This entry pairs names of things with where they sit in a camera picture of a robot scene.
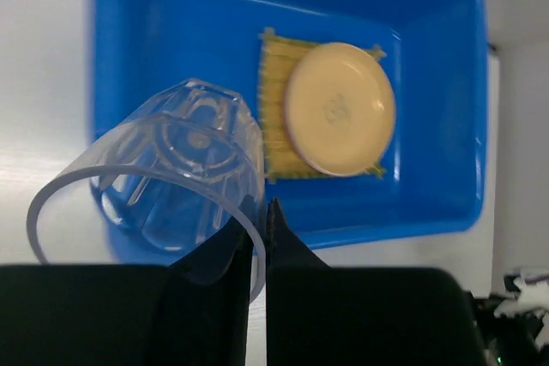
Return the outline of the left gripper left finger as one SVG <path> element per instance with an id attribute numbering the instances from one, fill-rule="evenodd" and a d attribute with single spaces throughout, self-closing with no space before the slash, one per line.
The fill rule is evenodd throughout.
<path id="1" fill-rule="evenodd" d="M 251 240 L 236 220 L 176 263 L 1 269 L 4 365 L 242 365 Z"/>

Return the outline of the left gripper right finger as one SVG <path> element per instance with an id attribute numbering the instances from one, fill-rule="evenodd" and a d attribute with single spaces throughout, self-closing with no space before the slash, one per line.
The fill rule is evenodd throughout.
<path id="1" fill-rule="evenodd" d="M 484 365 L 468 297 L 434 267 L 330 267 L 267 211 L 269 365 Z"/>

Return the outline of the clear plastic cup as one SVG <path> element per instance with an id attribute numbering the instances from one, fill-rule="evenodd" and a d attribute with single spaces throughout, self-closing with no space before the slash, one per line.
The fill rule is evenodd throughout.
<path id="1" fill-rule="evenodd" d="M 156 93 L 32 199 L 42 264 L 170 266 L 231 226 L 252 243 L 250 296 L 265 283 L 262 132 L 244 98 L 199 79 Z"/>

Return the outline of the orange plastic plate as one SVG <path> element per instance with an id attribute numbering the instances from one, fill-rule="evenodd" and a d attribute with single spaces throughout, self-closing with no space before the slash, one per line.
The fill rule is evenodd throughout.
<path id="1" fill-rule="evenodd" d="M 389 147 L 395 95 L 376 58 L 332 42 L 313 47 L 290 74 L 283 117 L 288 139 L 307 165 L 329 176 L 357 176 Z"/>

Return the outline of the bamboo woven mat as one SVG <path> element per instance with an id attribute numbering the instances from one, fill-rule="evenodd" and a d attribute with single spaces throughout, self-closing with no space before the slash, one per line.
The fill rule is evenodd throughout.
<path id="1" fill-rule="evenodd" d="M 293 149 L 283 116 L 287 81 L 305 54 L 316 43 L 280 36 L 267 27 L 260 35 L 257 109 L 263 135 L 266 177 L 271 183 L 281 179 L 326 178 L 310 167 Z"/>

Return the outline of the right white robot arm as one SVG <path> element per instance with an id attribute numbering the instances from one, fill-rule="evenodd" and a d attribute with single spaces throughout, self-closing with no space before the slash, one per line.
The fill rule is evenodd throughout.
<path id="1" fill-rule="evenodd" d="M 469 294 L 486 363 L 547 365 L 548 270 L 518 267 L 504 275 L 506 293 Z"/>

